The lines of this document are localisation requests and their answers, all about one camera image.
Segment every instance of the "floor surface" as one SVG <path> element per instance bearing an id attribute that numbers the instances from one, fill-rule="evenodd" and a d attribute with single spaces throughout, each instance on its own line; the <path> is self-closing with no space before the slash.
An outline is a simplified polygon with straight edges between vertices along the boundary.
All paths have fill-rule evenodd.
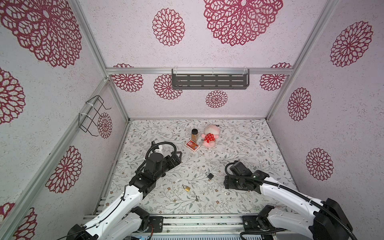
<path id="1" fill-rule="evenodd" d="M 207 125 L 220 127 L 216 146 L 201 146 L 190 151 L 185 143 L 191 130 L 199 135 Z M 170 141 L 182 151 L 182 163 L 160 178 L 156 188 L 145 197 L 140 207 L 151 214 L 250 214 L 258 213 L 265 205 L 291 211 L 280 202 L 256 192 L 224 188 L 224 167 L 234 160 L 246 167 L 262 170 L 281 183 L 296 190 L 291 174 L 280 154 L 265 120 L 134 120 L 125 141 L 121 158 L 107 196 L 108 206 L 128 184 L 134 171 L 143 162 L 151 141 Z M 171 146 L 164 146 L 164 155 L 170 155 Z M 210 180 L 206 172 L 215 177 Z M 185 191 L 182 186 L 190 187 Z"/>

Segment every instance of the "black cable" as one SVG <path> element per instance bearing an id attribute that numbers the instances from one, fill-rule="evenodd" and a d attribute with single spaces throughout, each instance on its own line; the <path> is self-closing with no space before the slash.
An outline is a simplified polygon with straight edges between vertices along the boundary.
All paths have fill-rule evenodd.
<path id="1" fill-rule="evenodd" d="M 265 183 L 265 184 L 269 184 L 269 185 L 272 185 L 272 186 L 276 186 L 276 187 L 279 187 L 279 188 L 282 188 L 284 190 L 287 190 L 289 191 L 290 193 L 293 193 L 294 195 L 296 196 L 299 196 L 300 198 L 304 199 L 306 202 L 309 202 L 310 204 L 314 205 L 315 207 L 319 208 L 320 210 L 324 211 L 329 217 L 333 218 L 335 221 L 337 221 L 341 227 L 345 230 L 345 232 L 351 237 L 352 240 L 358 240 L 355 235 L 353 234 L 353 232 L 349 229 L 349 227 L 347 225 L 345 225 L 336 215 L 334 215 L 331 211 L 329 211 L 328 209 L 326 209 L 325 207 L 321 206 L 320 204 L 318 204 L 317 202 L 315 201 L 312 201 L 311 199 L 307 198 L 306 196 L 304 196 L 303 194 L 293 190 L 293 189 L 290 189 L 289 187 L 286 187 L 284 185 L 281 185 L 281 184 L 278 184 L 278 183 L 275 183 L 275 182 L 269 182 L 269 181 L 265 181 L 265 180 L 260 180 L 260 179 L 256 179 L 256 178 L 253 178 L 253 177 L 246 177 L 246 176 L 235 176 L 235 175 L 232 175 L 232 174 L 229 174 L 228 173 L 228 166 L 230 165 L 233 165 L 235 164 L 234 162 L 230 162 L 228 163 L 226 166 L 225 166 L 225 173 L 230 176 L 230 177 L 233 177 L 233 178 L 243 178 L 243 179 L 249 179 L 249 180 L 253 180 L 253 181 L 256 181 L 256 182 L 262 182 L 262 183 Z"/>
<path id="2" fill-rule="evenodd" d="M 240 238 L 242 240 L 248 240 L 246 238 L 243 237 L 243 235 L 266 235 L 266 234 L 272 234 L 272 233 L 275 233 L 275 232 L 281 232 L 281 231 L 285 231 L 286 229 L 284 228 L 278 228 L 276 230 L 273 230 L 273 231 L 265 231 L 265 232 L 241 232 L 240 233 Z"/>
<path id="3" fill-rule="evenodd" d="M 124 195 L 125 195 L 125 190 L 126 190 L 126 187 L 127 187 L 128 185 L 125 185 L 124 186 L 124 193 L 123 193 L 123 195 L 122 195 L 122 197 L 121 197 L 121 199 L 120 199 L 120 202 L 118 203 L 118 205 L 108 214 L 108 216 L 106 216 L 103 220 L 101 220 L 99 223 L 101 223 L 102 221 L 104 221 L 104 220 L 106 220 L 112 213 L 113 213 L 113 211 L 115 211 L 116 210 L 116 208 L 118 208 L 118 206 L 120 205 L 120 203 L 123 201 L 123 200 L 125 200 L 124 199 Z M 72 236 L 72 235 L 74 235 L 74 234 L 78 234 L 78 233 L 81 233 L 81 232 L 84 232 L 85 230 L 88 230 L 88 229 L 90 229 L 90 228 L 93 228 L 94 226 L 96 226 L 96 224 L 95 225 L 93 225 L 93 226 L 91 226 L 91 227 L 88 227 L 88 228 L 86 228 L 86 229 L 83 229 L 83 230 L 81 230 L 81 231 L 78 231 L 78 232 L 75 232 L 75 233 L 71 233 L 71 234 L 68 234 L 68 235 L 66 235 L 66 236 L 63 236 L 63 237 L 61 237 L 61 238 L 58 238 L 58 239 L 56 239 L 56 240 L 60 240 L 60 239 L 63 239 L 63 238 L 65 238 L 65 237 L 68 237 L 68 236 Z"/>
<path id="4" fill-rule="evenodd" d="M 83 229 L 83 230 L 81 230 L 81 231 L 78 231 L 78 232 L 75 232 L 75 233 L 72 233 L 72 234 L 68 234 L 68 235 L 63 236 L 63 237 L 61 237 L 61 238 L 58 238 L 58 239 L 56 239 L 56 240 L 60 240 L 60 239 L 63 239 L 63 238 L 65 238 L 65 237 L 69 237 L 69 236 L 72 236 L 72 235 L 74 235 L 74 234 L 81 233 L 81 232 L 83 232 L 83 231 L 85 231 L 85 230 L 87 230 L 87 229 L 90 229 L 90 228 L 94 227 L 94 226 L 95 226 L 95 225 L 93 225 L 93 226 L 91 226 L 91 227 L 88 227 L 88 228 L 86 228 L 86 229 Z"/>
<path id="5" fill-rule="evenodd" d="M 143 167 L 144 167 L 144 165 L 145 165 L 145 163 L 146 163 L 146 161 L 147 161 L 147 158 L 148 158 L 148 156 L 149 156 L 149 153 L 150 153 L 155 147 L 157 147 L 157 146 L 159 146 L 159 145 L 164 145 L 164 144 L 171 145 L 171 146 L 173 147 L 173 149 L 174 149 L 173 154 L 171 155 L 170 158 L 172 159 L 174 156 L 176 156 L 176 151 L 177 151 L 177 149 L 176 149 L 176 145 L 175 145 L 174 143 L 172 143 L 172 142 L 167 142 L 167 141 L 156 143 L 156 144 L 152 145 L 152 146 L 149 148 L 149 150 L 147 151 L 147 153 L 145 154 L 144 162 L 143 162 L 143 163 L 138 167 L 138 169 L 135 171 L 136 174 L 139 174 L 139 173 L 142 171 L 142 169 L 143 169 Z"/>
<path id="6" fill-rule="evenodd" d="M 147 151 L 147 153 L 145 154 L 145 159 L 148 158 L 149 153 L 150 153 L 155 147 L 160 146 L 160 145 L 165 145 L 165 144 L 171 145 L 171 146 L 173 147 L 173 149 L 175 150 L 175 151 L 173 151 L 173 154 L 172 154 L 171 158 L 173 158 L 174 156 L 176 156 L 176 151 L 177 151 L 177 149 L 176 149 L 176 145 L 175 145 L 174 143 L 172 143 L 172 142 L 167 142 L 167 141 L 165 141 L 165 142 L 159 142 L 159 143 L 156 143 L 156 144 L 152 145 L 152 146 L 149 148 L 149 150 Z"/>

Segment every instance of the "red mandala pattern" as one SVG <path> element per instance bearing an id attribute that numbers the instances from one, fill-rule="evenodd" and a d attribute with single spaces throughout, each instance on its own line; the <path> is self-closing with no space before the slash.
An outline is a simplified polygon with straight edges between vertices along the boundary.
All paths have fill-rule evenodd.
<path id="1" fill-rule="evenodd" d="M 172 76 L 169 74 L 158 76 L 153 83 L 153 88 L 157 95 L 168 100 L 178 98 L 183 92 L 183 90 L 172 88 Z"/>
<path id="2" fill-rule="evenodd" d="M 174 46 L 184 37 L 184 22 L 179 13 L 173 9 L 163 8 L 158 11 L 152 21 L 156 39 L 165 46 Z"/>
<path id="3" fill-rule="evenodd" d="M 214 90 L 210 92 L 205 98 L 205 102 L 211 108 L 219 108 L 224 106 L 228 100 L 228 96 L 221 90 Z"/>
<path id="4" fill-rule="evenodd" d="M 306 159 L 309 173 L 317 180 L 327 180 L 333 173 L 331 156 L 320 148 L 312 149 Z"/>
<path id="5" fill-rule="evenodd" d="M 108 113 L 102 113 L 97 120 L 97 129 L 102 138 L 108 138 L 112 133 L 112 120 Z"/>
<path id="6" fill-rule="evenodd" d="M 18 118 L 25 106 L 24 99 L 19 81 L 0 68 L 0 124 Z"/>
<path id="7" fill-rule="evenodd" d="M 331 48 L 333 65 L 344 67 L 356 62 L 368 49 L 372 35 L 372 26 L 364 21 L 355 22 L 344 29 Z"/>
<path id="8" fill-rule="evenodd" d="M 36 217 L 37 214 L 35 213 L 35 208 L 30 208 L 29 214 L 24 217 L 21 225 L 17 228 L 15 234 L 13 235 L 13 240 L 31 240 L 35 235 L 35 229 L 37 226 Z"/>
<path id="9" fill-rule="evenodd" d="M 6 204 L 0 206 L 0 223 L 4 221 L 5 217 L 8 215 L 9 211 L 13 208 L 15 204 L 7 202 Z"/>
<path id="10" fill-rule="evenodd" d="M 114 68 L 133 68 L 128 64 L 117 64 Z M 143 78 L 141 74 L 115 74 L 111 76 L 113 82 L 127 92 L 136 92 L 143 87 Z"/>
<path id="11" fill-rule="evenodd" d="M 79 58 L 79 25 L 66 0 L 0 0 L 0 20 L 38 60 L 66 68 Z"/>
<path id="12" fill-rule="evenodd" d="M 295 121 L 303 120 L 311 109 L 311 95 L 305 88 L 293 91 L 288 101 L 289 116 Z"/>
<path id="13" fill-rule="evenodd" d="M 221 43 L 244 45 L 265 33 L 283 0 L 204 0 L 207 28 Z"/>
<path id="14" fill-rule="evenodd" d="M 83 167 L 82 161 L 79 150 L 70 146 L 67 154 L 63 156 L 45 186 L 50 192 L 63 193 L 68 191 L 79 179 Z"/>
<path id="15" fill-rule="evenodd" d="M 290 68 L 289 63 L 278 63 L 271 68 Z M 267 91 L 279 89 L 287 76 L 284 74 L 263 74 L 260 78 L 260 86 Z"/>

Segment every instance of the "cable tie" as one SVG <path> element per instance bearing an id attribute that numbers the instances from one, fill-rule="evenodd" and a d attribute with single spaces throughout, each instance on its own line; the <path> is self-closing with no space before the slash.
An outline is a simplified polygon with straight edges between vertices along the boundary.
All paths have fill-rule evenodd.
<path id="1" fill-rule="evenodd" d="M 88 114 L 86 114 L 86 113 L 80 113 L 80 114 L 82 114 L 82 115 L 87 115 L 89 118 L 91 118 L 91 116 L 88 115 Z"/>

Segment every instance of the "black padlock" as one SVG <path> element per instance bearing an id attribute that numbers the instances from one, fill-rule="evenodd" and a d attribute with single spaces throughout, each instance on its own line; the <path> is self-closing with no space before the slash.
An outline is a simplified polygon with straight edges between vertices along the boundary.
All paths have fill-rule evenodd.
<path id="1" fill-rule="evenodd" d="M 207 175 L 207 177 L 209 179 L 212 179 L 215 176 L 215 175 L 213 175 L 212 173 L 209 173 L 209 172 L 207 172 L 206 175 Z"/>

